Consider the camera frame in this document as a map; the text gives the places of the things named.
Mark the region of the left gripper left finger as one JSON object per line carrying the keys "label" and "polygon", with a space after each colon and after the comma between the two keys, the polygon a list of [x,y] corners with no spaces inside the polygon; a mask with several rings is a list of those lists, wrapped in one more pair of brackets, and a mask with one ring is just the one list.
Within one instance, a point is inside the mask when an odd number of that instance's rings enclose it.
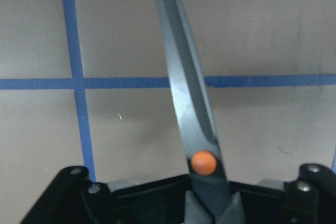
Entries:
{"label": "left gripper left finger", "polygon": [[22,223],[182,223],[188,175],[111,191],[84,166],[58,172]]}

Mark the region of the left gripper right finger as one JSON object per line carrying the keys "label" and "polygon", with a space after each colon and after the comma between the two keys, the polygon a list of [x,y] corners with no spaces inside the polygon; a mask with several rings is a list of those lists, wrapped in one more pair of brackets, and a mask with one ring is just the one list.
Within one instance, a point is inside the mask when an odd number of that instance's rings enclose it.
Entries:
{"label": "left gripper right finger", "polygon": [[283,189],[231,182],[239,192],[247,223],[335,223],[335,172],[307,163]]}

